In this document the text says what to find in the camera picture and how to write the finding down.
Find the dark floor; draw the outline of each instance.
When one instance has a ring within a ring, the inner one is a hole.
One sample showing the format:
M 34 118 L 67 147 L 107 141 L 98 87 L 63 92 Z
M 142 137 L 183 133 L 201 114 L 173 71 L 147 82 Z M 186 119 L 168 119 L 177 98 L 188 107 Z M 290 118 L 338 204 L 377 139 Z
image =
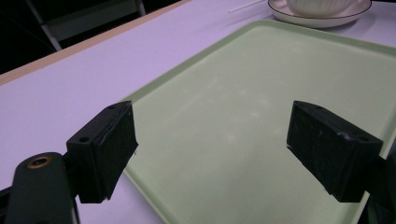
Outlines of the dark floor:
M 37 10 L 45 20 L 104 1 L 107 0 L 34 0 Z M 147 13 L 150 13 L 178 1 L 143 0 L 143 3 Z M 60 44 L 62 48 L 67 48 L 136 18 L 138 14 L 133 13 L 89 32 L 73 36 Z M 0 52 L 0 75 L 55 52 L 24 0 L 0 0 Z

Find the light green tray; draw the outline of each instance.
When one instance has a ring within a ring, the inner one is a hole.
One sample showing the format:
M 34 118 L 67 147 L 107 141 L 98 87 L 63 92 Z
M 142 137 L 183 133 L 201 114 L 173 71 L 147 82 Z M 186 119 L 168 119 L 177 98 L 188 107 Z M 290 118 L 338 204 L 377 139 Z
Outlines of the light green tray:
M 166 223 L 353 223 L 286 149 L 294 100 L 395 138 L 396 49 L 275 21 L 227 36 L 133 93 L 126 174 Z

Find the bowl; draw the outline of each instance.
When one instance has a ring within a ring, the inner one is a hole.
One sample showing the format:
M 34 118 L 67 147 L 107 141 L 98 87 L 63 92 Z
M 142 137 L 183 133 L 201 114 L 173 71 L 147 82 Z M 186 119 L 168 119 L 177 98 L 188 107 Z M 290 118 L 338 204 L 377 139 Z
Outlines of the bowl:
M 326 18 L 346 10 L 356 0 L 287 0 L 296 15 Z

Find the saucer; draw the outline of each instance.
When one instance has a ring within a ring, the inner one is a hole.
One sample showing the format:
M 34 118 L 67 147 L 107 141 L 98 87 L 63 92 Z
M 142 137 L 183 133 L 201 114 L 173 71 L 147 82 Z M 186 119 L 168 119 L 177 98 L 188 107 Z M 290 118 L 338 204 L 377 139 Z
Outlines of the saucer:
M 371 0 L 358 0 L 346 10 L 330 18 L 309 18 L 291 12 L 286 0 L 269 0 L 268 5 L 273 10 L 274 16 L 280 21 L 285 21 L 310 28 L 327 28 L 343 25 L 357 20 L 363 12 L 371 7 Z

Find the white table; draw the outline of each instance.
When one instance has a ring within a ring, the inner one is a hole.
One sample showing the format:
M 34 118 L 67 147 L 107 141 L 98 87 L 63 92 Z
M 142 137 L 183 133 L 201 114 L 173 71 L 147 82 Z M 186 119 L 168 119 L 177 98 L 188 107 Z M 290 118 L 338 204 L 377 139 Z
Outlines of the white table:
M 134 29 L 0 86 L 0 189 L 35 154 L 64 154 L 65 142 L 105 106 L 138 90 L 202 49 L 256 20 L 266 2 L 192 0 Z M 396 47 L 396 4 L 373 2 L 358 21 L 327 32 Z M 161 223 L 123 175 L 111 201 L 79 204 L 82 223 Z

